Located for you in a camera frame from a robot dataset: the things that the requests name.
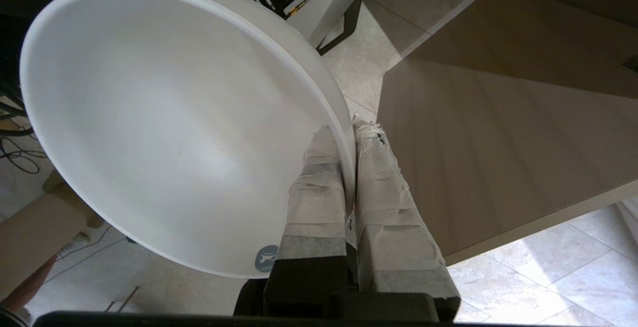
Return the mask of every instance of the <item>white bowl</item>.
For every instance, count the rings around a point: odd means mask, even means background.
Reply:
[[[95,211],[173,261],[267,277],[288,189],[330,125],[346,203],[348,107],[294,28],[252,0],[54,0],[20,57],[30,121]]]

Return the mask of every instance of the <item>blue circular sticker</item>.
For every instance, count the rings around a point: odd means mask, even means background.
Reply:
[[[258,272],[270,272],[273,270],[278,249],[277,245],[269,245],[262,247],[262,249],[257,252],[255,268],[257,268]]]

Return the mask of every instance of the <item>tile floor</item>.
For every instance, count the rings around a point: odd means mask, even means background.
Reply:
[[[383,73],[470,1],[364,0],[357,31],[324,56],[351,113],[376,120]],[[23,191],[10,206],[28,202],[34,193]],[[93,241],[103,238],[55,264],[27,305],[34,318],[62,309],[103,311],[111,301],[117,309],[135,286],[141,289],[125,311],[232,313],[244,280],[173,263],[107,226],[87,232]],[[459,323],[622,327],[638,321],[638,247],[613,206],[450,271],[463,297]]]

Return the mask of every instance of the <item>bowl logo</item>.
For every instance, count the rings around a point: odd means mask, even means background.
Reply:
[[[257,252],[255,268],[257,268],[258,272],[270,272],[273,270],[278,249],[277,245],[269,245],[262,247],[262,249]]]

